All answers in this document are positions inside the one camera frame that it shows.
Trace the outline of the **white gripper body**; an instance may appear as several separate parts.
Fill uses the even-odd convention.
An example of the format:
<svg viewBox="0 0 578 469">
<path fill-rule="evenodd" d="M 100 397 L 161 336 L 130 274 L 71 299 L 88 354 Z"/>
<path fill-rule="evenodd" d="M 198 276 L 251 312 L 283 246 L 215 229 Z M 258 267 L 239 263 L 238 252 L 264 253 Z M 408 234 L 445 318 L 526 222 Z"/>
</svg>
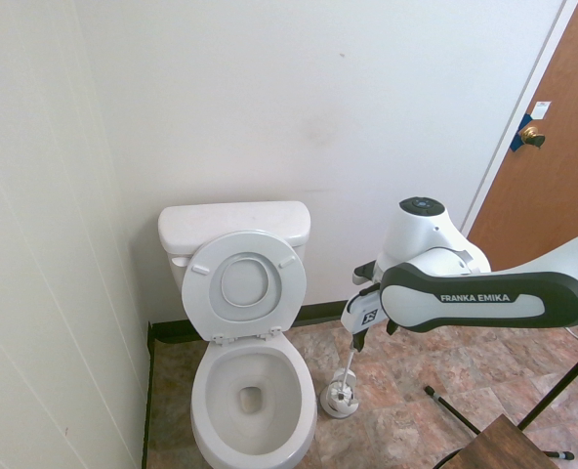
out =
<svg viewBox="0 0 578 469">
<path fill-rule="evenodd" d="M 384 320 L 380 287 L 370 286 L 360 290 L 347 303 L 341 317 L 345 330 L 352 335 L 360 333 Z"/>
</svg>

